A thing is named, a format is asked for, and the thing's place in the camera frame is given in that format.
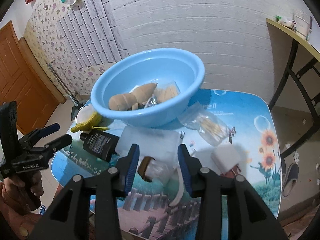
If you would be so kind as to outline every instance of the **floral wallpaper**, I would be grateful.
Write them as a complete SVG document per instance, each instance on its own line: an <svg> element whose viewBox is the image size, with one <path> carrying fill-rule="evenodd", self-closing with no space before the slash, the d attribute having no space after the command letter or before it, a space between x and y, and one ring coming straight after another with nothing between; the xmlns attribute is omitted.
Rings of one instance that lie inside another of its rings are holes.
<svg viewBox="0 0 320 240"><path fill-rule="evenodd" d="M54 70L71 91L87 95L91 93L99 76L114 63L87 68L76 65L67 52L56 24L70 9L61 0L40 0L27 23L24 37L45 73L64 95L65 91L49 70L47 63L53 61Z"/></svg>

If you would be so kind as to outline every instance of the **wooden door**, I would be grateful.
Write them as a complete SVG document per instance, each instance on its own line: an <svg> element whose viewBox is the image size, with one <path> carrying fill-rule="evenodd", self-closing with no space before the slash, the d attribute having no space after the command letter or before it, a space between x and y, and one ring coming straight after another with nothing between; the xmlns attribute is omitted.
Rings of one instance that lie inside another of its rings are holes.
<svg viewBox="0 0 320 240"><path fill-rule="evenodd" d="M17 101L17 128L23 134L43 128L59 104L28 67L11 21L0 30L0 104L10 101Z"/></svg>

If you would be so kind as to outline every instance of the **black bottle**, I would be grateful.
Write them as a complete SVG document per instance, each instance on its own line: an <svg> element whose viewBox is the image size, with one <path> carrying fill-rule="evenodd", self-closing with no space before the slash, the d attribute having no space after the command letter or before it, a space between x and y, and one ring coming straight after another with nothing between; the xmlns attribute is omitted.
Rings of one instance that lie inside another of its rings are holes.
<svg viewBox="0 0 320 240"><path fill-rule="evenodd" d="M110 162L112 155L116 154L115 148L119 137L93 129L89 134L81 133L80 139L84 141L84 150L106 162Z"/></svg>

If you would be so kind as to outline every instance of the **wooden bridge print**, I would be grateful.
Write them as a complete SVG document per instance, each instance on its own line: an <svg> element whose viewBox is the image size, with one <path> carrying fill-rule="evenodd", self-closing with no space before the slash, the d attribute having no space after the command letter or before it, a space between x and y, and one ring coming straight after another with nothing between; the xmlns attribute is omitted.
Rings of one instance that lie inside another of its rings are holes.
<svg viewBox="0 0 320 240"><path fill-rule="evenodd" d="M118 208L120 228L139 237L174 240L198 221L200 202L169 207L167 195L145 195L132 188Z"/></svg>

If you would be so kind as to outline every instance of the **floor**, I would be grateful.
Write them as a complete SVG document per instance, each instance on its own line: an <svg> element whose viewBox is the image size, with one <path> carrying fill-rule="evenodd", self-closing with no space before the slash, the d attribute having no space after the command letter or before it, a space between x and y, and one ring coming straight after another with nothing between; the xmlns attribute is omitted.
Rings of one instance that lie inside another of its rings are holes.
<svg viewBox="0 0 320 240"><path fill-rule="evenodd" d="M48 120L46 126L58 123L60 125L60 130L55 132L45 138L42 138L38 141L35 145L36 147L42 147L46 143L64 135L67 133L69 127L72 124L72 120L70 118L71 115L71 108L73 107L73 103L71 100L67 100L63 105L58 105L56 110L51 115L50 119ZM41 197L41 203L48 207L53 199L53 196L57 190L59 183L53 177L51 173L51 168L41 171L42 173L42 185L44 188L44 194Z"/></svg>
<svg viewBox="0 0 320 240"><path fill-rule="evenodd" d="M59 132L41 139L37 146L43 146L45 143L56 139L65 134L72 124L70 119L71 108L73 104L67 100L65 104L59 105L50 117L47 125L55 122L60 124ZM312 119L309 113L290 110L282 107L275 107L272 111L274 124L280 150L286 143L295 142L311 126ZM319 193L317 179L319 173L316 171L316 164L320 163L320 132L316 133L308 142L298 149L299 159L299 178L296 187L290 196L281 200L280 214L285 214L291 207L296 206L306 200L312 199ZM294 162L292 156L286 158L287 168ZM51 169L42 171L44 195L41 197L42 203L48 207L53 199L58 182L52 176Z"/></svg>

